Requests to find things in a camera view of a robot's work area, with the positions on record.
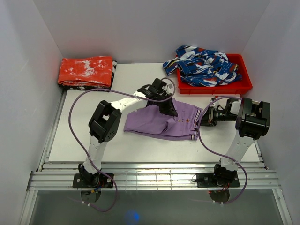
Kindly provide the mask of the purple trousers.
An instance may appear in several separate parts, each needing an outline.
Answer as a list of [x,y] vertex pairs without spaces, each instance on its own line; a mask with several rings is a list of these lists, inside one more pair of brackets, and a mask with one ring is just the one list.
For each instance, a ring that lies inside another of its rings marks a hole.
[[124,132],[163,140],[196,140],[202,109],[174,98],[172,102],[177,116],[161,114],[157,105],[149,105],[127,115]]

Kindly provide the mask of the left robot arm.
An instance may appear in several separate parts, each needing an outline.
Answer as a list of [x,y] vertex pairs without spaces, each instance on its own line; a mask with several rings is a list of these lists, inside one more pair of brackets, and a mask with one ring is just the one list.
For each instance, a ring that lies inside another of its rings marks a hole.
[[81,179],[88,187],[95,187],[100,181],[100,170],[106,145],[117,134],[122,112],[130,112],[149,105],[158,107],[158,113],[175,117],[178,113],[173,103],[174,92],[169,92],[172,83],[165,82],[165,78],[156,78],[152,84],[146,84],[133,94],[120,91],[113,93],[124,95],[123,99],[114,102],[102,100],[96,107],[89,123],[89,149],[83,150],[87,154],[84,163],[79,164],[78,171]]

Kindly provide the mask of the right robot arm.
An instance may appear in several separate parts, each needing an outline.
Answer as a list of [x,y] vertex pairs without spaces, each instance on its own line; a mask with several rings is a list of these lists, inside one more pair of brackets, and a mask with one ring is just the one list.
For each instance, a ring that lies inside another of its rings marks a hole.
[[215,106],[226,96],[214,97],[201,114],[200,126],[216,126],[221,121],[234,121],[236,135],[225,155],[214,166],[212,173],[198,175],[197,182],[206,186],[225,186],[235,183],[238,187],[237,170],[249,147],[265,136],[270,127],[270,103],[255,102],[250,98],[228,97],[225,107]]

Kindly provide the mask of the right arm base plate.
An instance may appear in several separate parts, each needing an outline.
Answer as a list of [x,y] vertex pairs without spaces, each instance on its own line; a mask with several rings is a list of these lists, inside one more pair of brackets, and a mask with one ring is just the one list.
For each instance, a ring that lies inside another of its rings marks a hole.
[[238,188],[240,182],[236,177],[233,182],[218,180],[212,172],[201,172],[196,173],[192,179],[192,182],[197,184],[198,188]]

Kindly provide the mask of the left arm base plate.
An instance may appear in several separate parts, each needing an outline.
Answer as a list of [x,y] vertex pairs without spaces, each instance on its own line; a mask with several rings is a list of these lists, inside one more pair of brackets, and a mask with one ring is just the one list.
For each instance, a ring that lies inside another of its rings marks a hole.
[[112,179],[104,176],[103,174],[97,174],[94,184],[86,184],[82,176],[77,173],[74,175],[72,188],[112,188],[113,181]]

